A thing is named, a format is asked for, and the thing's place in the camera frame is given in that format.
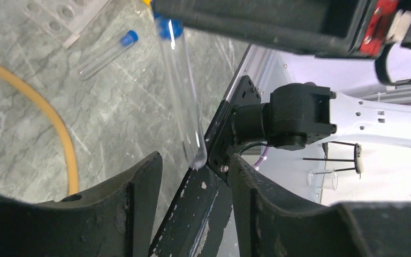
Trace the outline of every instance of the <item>bolt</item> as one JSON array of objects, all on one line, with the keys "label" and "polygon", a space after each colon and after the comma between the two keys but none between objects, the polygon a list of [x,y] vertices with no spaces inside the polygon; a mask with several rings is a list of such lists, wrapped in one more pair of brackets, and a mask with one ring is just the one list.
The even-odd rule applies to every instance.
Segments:
[{"label": "bolt", "polygon": [[227,165],[220,167],[221,172],[227,172],[228,170],[229,170],[229,167]]},{"label": "bolt", "polygon": [[382,12],[382,9],[380,7],[378,7],[375,11],[374,11],[374,15],[379,15]]},{"label": "bolt", "polygon": [[369,42],[371,42],[371,40],[372,40],[372,37],[367,36],[367,37],[364,38],[363,43],[364,43],[364,44],[369,44]]}]

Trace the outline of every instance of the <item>gray marble surface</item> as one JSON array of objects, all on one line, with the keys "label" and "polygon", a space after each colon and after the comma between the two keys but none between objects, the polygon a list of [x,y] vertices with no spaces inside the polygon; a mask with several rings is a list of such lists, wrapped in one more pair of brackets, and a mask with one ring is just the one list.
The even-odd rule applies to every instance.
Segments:
[{"label": "gray marble surface", "polygon": [[[78,61],[134,29],[140,42],[96,76],[81,81]],[[150,10],[140,0],[113,0],[69,49],[64,49],[0,0],[0,64],[32,85],[58,111],[72,137],[80,190],[134,165],[152,151],[163,157],[155,228],[187,170],[165,85]],[[204,131],[247,44],[186,31]],[[27,202],[66,196],[63,149],[48,118],[0,79],[0,194]]]}]

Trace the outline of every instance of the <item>black strap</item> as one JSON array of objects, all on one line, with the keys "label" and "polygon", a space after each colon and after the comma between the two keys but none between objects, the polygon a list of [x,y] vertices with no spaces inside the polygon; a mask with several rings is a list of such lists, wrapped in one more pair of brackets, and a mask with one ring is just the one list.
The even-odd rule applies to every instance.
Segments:
[{"label": "black strap", "polygon": [[384,50],[382,51],[382,54],[380,55],[380,57],[374,62],[374,65],[376,67],[377,78],[383,85],[387,85],[387,86],[411,85],[411,79],[399,80],[395,82],[392,82],[390,80],[390,77],[387,71],[387,57],[392,47],[393,47],[393,44],[386,46]]}]

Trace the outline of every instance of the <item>yellow object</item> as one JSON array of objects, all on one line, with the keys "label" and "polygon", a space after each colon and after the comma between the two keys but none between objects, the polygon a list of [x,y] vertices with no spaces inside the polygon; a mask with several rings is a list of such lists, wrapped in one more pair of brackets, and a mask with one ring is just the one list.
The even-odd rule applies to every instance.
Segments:
[{"label": "yellow object", "polygon": [[64,147],[65,163],[67,164],[68,176],[68,194],[76,194],[78,192],[78,167],[73,143],[68,134],[68,130],[60,119],[55,109],[41,96],[37,91],[31,88],[24,81],[0,66],[0,78],[7,81],[14,88],[25,94],[32,102],[48,116],[52,122],[60,141]]}]

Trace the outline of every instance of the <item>purple cable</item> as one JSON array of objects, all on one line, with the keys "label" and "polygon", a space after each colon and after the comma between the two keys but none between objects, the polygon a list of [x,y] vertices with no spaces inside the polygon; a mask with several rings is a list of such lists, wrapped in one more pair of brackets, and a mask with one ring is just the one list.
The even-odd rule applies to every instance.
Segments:
[{"label": "purple cable", "polygon": [[263,161],[265,161],[265,156],[269,152],[269,147],[265,147],[264,151],[262,152],[261,156],[259,157],[259,160],[253,165],[253,167],[259,167]]}]

